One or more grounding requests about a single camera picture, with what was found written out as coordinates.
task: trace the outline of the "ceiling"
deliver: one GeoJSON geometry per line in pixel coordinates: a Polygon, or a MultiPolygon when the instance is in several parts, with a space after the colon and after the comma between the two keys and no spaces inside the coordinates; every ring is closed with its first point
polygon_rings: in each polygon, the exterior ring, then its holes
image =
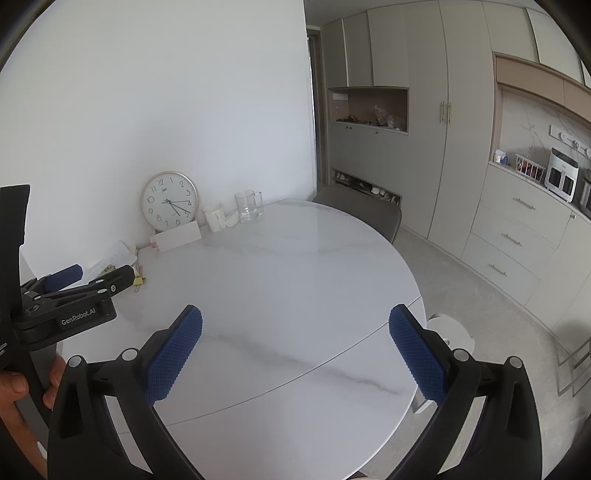
{"type": "MultiPolygon", "coordinates": [[[[321,27],[338,18],[349,17],[371,8],[421,1],[424,0],[304,0],[306,24],[311,27],[321,27]]],[[[496,0],[496,2],[544,11],[534,0],[496,0]]]]}

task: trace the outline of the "clock numbers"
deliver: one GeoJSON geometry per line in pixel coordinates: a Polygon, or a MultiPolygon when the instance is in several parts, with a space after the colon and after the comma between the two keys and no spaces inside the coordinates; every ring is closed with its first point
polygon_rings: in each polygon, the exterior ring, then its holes
{"type": "Polygon", "coordinates": [[[148,181],[141,194],[141,209],[157,232],[186,225],[195,219],[199,197],[191,181],[164,171],[148,181]]]}

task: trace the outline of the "blue gripper pad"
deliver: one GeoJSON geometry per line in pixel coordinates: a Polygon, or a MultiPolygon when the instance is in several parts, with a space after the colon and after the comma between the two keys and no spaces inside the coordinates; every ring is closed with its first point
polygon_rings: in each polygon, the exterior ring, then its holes
{"type": "Polygon", "coordinates": [[[58,273],[49,275],[43,282],[43,286],[47,293],[60,291],[81,280],[82,274],[82,267],[80,265],[72,265],[58,273]]]}
{"type": "Polygon", "coordinates": [[[144,397],[150,405],[168,396],[202,331],[201,312],[188,308],[146,370],[144,397]]]}
{"type": "Polygon", "coordinates": [[[423,339],[420,333],[423,328],[401,306],[390,312],[389,327],[392,340],[425,398],[435,401],[438,406],[443,404],[447,395],[446,372],[423,339]]]}

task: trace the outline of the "white wall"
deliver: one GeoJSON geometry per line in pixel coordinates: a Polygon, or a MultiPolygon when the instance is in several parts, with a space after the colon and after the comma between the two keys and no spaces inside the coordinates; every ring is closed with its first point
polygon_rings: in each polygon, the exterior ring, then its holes
{"type": "Polygon", "coordinates": [[[31,184],[37,275],[147,244],[150,176],[189,176],[200,209],[313,194],[301,0],[56,0],[0,73],[0,184],[31,184]]]}

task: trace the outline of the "human hand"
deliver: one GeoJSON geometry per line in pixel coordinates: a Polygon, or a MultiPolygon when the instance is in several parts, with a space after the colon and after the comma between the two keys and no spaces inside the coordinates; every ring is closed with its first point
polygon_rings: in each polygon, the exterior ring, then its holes
{"type": "MultiPolygon", "coordinates": [[[[43,403],[50,410],[53,410],[56,402],[57,389],[65,369],[66,362],[57,355],[49,373],[51,386],[43,395],[43,403]]],[[[26,397],[28,393],[29,386],[25,377],[14,372],[0,372],[0,418],[32,466],[47,478],[47,462],[37,447],[37,438],[15,405],[17,400],[26,397]]]]}

